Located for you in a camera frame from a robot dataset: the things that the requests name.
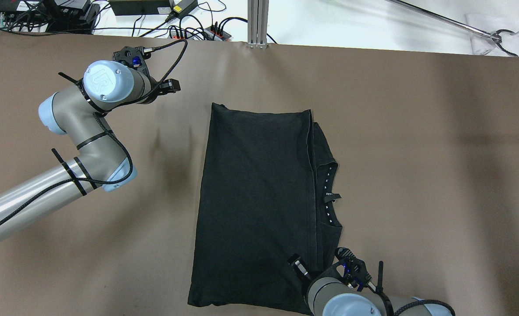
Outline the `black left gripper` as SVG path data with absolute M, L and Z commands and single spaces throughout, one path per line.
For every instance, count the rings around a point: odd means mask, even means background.
M 147 98 L 147 103 L 151 104 L 159 96 L 164 96 L 170 93 L 177 93 L 181 91 L 180 82 L 176 79 L 167 79 L 162 83 L 158 83 Z

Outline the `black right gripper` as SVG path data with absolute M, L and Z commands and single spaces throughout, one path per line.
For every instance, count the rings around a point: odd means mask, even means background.
M 314 283 L 316 277 L 311 273 L 307 263 L 299 254 L 293 254 L 288 259 L 288 264 L 293 268 L 297 278 L 299 279 L 300 289 L 309 290 L 310 286 Z

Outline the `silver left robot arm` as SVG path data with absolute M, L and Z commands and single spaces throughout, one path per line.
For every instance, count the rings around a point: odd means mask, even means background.
M 58 166 L 0 195 L 0 242 L 97 188 L 113 191 L 135 178 L 131 157 L 104 116 L 122 104 L 149 104 L 179 90 L 178 80 L 157 82 L 141 67 L 101 60 L 47 98 L 38 109 L 40 120 L 69 136 L 78 154 L 65 161 L 55 152 Z

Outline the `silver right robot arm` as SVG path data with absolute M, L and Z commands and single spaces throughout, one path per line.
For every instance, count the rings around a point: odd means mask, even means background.
M 436 299 L 388 296 L 383 289 L 383 262 L 376 282 L 363 260 L 345 247 L 335 250 L 337 262 L 311 273 L 294 254 L 289 265 L 303 286 L 303 298 L 314 316 L 454 316 L 454 309 Z

